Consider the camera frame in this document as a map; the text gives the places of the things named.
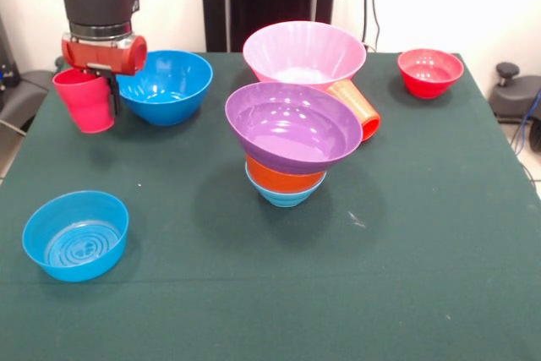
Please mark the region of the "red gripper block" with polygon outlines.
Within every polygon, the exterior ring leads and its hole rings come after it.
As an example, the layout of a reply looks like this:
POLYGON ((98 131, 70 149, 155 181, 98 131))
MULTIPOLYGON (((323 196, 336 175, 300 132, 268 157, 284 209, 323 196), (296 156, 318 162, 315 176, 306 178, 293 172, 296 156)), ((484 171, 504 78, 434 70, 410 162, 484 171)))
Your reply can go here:
MULTIPOLYGON (((147 43, 143 36, 130 35, 120 40, 87 41, 69 33, 62 38, 62 53, 68 64, 78 69, 108 70, 113 74, 133 76, 144 66, 147 43)), ((113 114, 121 113, 122 102, 115 75, 108 77, 113 114)))

